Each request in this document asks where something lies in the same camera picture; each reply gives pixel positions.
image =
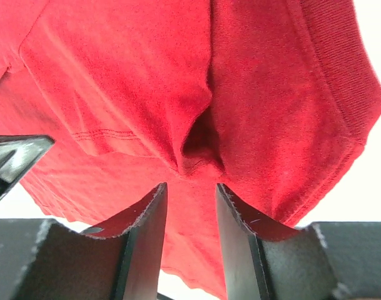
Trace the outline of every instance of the red garment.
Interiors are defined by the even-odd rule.
[[[293,226],[380,114],[351,0],[0,1],[0,134],[57,140],[26,190],[96,224],[168,182],[162,268],[220,298],[215,184]]]

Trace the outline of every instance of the red shirt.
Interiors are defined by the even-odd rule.
[[[351,0],[0,1],[0,134],[49,134],[24,178],[99,223],[168,182],[162,269],[225,298],[215,184],[295,225],[381,114]]]

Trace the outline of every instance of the red cloth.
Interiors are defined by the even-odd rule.
[[[222,299],[215,184],[293,226],[381,114],[351,0],[4,2],[0,134],[57,140],[24,187],[96,224],[168,182],[162,268]]]

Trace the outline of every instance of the white background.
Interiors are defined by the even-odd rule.
[[[354,3],[365,48],[381,82],[381,0],[354,0]],[[0,202],[0,218],[44,218],[44,215],[22,186],[17,186]],[[76,231],[88,227],[61,218],[58,221]],[[364,153],[298,227],[313,221],[381,221],[381,118],[370,133]],[[200,289],[189,289],[180,278],[163,272],[158,289],[175,300],[217,300]]]

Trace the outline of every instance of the white surface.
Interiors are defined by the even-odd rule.
[[[381,82],[381,0],[355,0],[364,45]],[[0,203],[0,218],[44,218],[27,192],[17,186]],[[76,231],[88,225],[58,218]],[[350,171],[298,226],[314,221],[381,221],[381,118],[372,129],[364,153]],[[189,289],[183,281],[161,272],[159,292],[175,300],[217,299],[200,289]]]

